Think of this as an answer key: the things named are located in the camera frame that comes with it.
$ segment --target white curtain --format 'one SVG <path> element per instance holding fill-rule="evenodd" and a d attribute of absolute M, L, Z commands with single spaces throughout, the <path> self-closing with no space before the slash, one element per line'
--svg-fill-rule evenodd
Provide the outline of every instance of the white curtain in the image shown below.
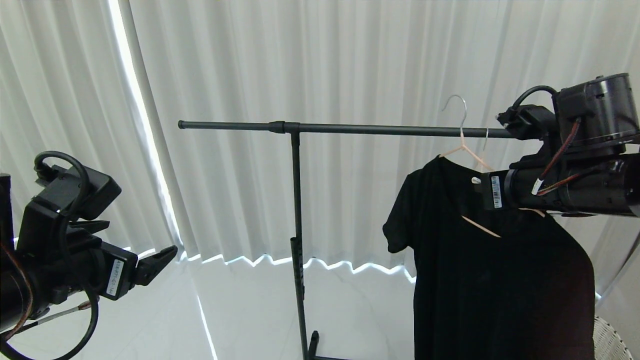
<path fill-rule="evenodd" d="M 42 190 L 33 158 L 57 150 L 122 188 L 100 217 L 111 221 L 103 240 L 136 252 L 177 241 L 106 2 L 0 1 L 0 69 L 0 170 L 12 176 L 16 236 L 24 206 Z"/>
<path fill-rule="evenodd" d="M 637 1 L 130 3 L 182 239 L 203 259 L 288 256 L 290 143 L 271 133 L 178 130 L 178 120 L 458 126 L 459 104 L 439 108 L 460 94 L 465 126 L 497 127 L 494 115 L 533 85 L 625 71 L 640 81 Z M 528 101 L 550 107 L 544 94 Z M 413 271 L 411 254 L 387 253 L 381 226 L 406 174 L 457 141 L 303 134 L 305 259 Z M 538 147 L 490 140 L 486 159 L 506 168 Z M 474 165 L 463 154 L 452 159 Z M 609 217 L 559 221 L 588 252 L 612 226 Z M 625 226 L 618 244 L 628 248 L 637 229 Z"/>

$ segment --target shirt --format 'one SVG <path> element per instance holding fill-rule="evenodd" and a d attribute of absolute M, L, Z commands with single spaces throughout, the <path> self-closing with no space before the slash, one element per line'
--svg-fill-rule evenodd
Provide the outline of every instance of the shirt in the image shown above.
<path fill-rule="evenodd" d="M 415 358 L 593 360 L 589 256 L 550 215 L 484 210 L 474 176 L 430 161 L 407 176 L 383 226 L 389 252 L 415 254 Z"/>

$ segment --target black metal clothes rack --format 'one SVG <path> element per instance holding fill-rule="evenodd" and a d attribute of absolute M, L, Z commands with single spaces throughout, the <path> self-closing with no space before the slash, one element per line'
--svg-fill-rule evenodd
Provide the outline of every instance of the black metal clothes rack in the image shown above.
<path fill-rule="evenodd" d="M 458 127 L 426 127 L 426 126 L 381 126 L 381 125 L 342 125 L 342 124 L 303 124 L 299 122 L 186 122 L 179 121 L 180 129 L 218 129 L 270 131 L 291 135 L 293 197 L 296 217 L 296 236 L 291 238 L 291 257 L 293 277 L 296 287 L 296 303 L 300 324 L 300 340 L 303 360 L 344 360 L 337 357 L 324 357 L 316 354 L 320 335 L 313 331 L 311 341 L 307 343 L 307 323 L 305 319 L 305 285 L 302 262 L 302 204 L 300 189 L 300 133 L 333 133 L 333 134 L 369 134 L 369 135 L 408 135 L 408 136 L 443 136 L 458 137 Z M 471 138 L 512 138 L 504 129 L 465 128 L 463 133 Z"/>

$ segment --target horizontal rod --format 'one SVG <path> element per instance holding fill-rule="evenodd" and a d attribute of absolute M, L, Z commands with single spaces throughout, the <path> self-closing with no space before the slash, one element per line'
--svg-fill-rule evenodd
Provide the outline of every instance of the horizontal rod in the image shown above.
<path fill-rule="evenodd" d="M 179 121 L 181 129 L 219 129 L 219 130 L 253 130 L 271 131 L 272 133 L 331 133 L 331 134 L 370 134 L 370 135 L 410 135 L 410 136 L 460 136 L 458 127 L 434 126 L 389 126 L 389 125 L 345 125 L 345 124 L 301 124 L 299 122 L 194 122 Z M 489 129 L 490 138 L 512 138 L 504 129 Z M 465 136 L 484 138 L 487 129 L 483 127 L 466 127 Z"/>

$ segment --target vertical pole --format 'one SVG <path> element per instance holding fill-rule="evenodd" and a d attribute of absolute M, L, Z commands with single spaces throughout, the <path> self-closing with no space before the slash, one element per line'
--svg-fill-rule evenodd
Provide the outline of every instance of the vertical pole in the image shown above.
<path fill-rule="evenodd" d="M 302 264 L 302 204 L 300 193 L 300 132 L 291 131 L 291 153 L 293 157 L 293 198 L 296 216 L 296 237 L 291 239 L 291 256 L 293 277 L 296 283 L 296 303 L 298 305 L 298 322 L 300 325 L 300 341 L 302 343 L 302 359 L 309 360 L 307 344 L 307 322 L 305 321 L 305 285 L 303 282 Z"/>

